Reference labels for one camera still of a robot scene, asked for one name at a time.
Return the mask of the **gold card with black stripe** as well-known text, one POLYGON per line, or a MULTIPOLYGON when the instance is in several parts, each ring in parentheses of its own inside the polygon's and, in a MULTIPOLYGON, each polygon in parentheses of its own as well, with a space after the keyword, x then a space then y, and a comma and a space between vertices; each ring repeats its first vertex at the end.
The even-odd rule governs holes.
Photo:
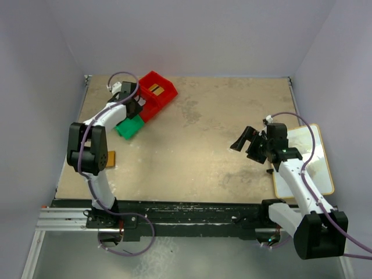
POLYGON ((152 92, 154 95, 159 96, 164 91, 164 88, 161 87, 159 84, 153 84, 149 88, 150 92, 152 92))

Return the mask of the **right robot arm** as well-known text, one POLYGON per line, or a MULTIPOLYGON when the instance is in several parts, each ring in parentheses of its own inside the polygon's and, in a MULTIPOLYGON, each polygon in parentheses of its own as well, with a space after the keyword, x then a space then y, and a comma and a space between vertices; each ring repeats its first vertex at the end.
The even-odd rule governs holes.
POLYGON ((298 212, 285 202, 272 203, 268 206, 268 218, 292 237, 298 256, 304 260, 342 256, 348 218, 344 212, 335 210, 317 189, 301 153, 289 146, 286 125, 267 123, 262 131, 247 126, 230 148, 241 151, 246 142, 250 143, 247 157, 261 164, 269 161, 297 202, 298 212))

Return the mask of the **red bin with silver card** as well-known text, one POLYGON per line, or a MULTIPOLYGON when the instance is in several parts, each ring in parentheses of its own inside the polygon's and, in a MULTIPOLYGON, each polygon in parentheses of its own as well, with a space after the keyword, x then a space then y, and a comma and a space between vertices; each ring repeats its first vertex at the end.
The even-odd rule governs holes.
POLYGON ((139 115, 144 123, 147 123, 152 120, 162 109, 163 104, 157 98, 147 98, 139 115))

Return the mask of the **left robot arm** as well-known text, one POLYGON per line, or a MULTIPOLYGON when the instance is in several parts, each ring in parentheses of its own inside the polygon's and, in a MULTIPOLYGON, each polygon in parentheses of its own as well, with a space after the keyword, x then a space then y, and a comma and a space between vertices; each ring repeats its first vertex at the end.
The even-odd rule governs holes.
POLYGON ((144 101, 136 96, 139 83, 123 81, 106 105, 90 119, 69 127, 67 164, 84 177, 92 198, 92 207, 118 215, 117 199, 106 175, 107 133, 118 124, 139 114, 144 101))

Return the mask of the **aluminium frame rail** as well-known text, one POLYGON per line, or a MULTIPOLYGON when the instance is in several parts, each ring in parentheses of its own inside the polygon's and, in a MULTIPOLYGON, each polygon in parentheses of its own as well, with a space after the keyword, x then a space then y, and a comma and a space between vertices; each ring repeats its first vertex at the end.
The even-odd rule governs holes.
POLYGON ((41 208, 35 229, 37 231, 86 230, 84 208, 41 208))

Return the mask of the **green plastic bin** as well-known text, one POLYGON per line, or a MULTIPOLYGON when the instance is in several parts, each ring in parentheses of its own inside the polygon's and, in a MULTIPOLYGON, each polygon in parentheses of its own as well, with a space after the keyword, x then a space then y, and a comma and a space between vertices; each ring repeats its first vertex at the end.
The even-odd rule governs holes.
POLYGON ((119 136, 123 137, 125 140, 130 140, 140 129, 144 126, 144 121, 139 115, 136 115, 132 119, 125 119, 119 123, 115 130, 119 136))

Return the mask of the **white board with wooden frame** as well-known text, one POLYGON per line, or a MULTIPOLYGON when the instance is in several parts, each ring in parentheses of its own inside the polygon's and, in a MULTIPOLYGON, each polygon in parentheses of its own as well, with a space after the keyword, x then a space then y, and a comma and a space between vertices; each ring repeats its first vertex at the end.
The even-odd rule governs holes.
POLYGON ((288 130, 289 146, 295 147, 301 153, 303 161, 312 157, 306 165, 306 170, 322 195, 331 195, 334 192, 334 183, 328 165, 323 139, 318 125, 311 124, 315 138, 315 152, 312 153, 312 138, 306 126, 288 130))

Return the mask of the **red bin with gold card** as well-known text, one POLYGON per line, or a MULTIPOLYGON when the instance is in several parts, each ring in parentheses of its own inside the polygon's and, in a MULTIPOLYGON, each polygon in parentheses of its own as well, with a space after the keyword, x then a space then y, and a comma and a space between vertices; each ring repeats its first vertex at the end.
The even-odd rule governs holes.
POLYGON ((155 71, 150 71, 140 78, 139 83, 141 88, 150 92, 160 106, 166 106, 178 95, 173 83, 155 71))

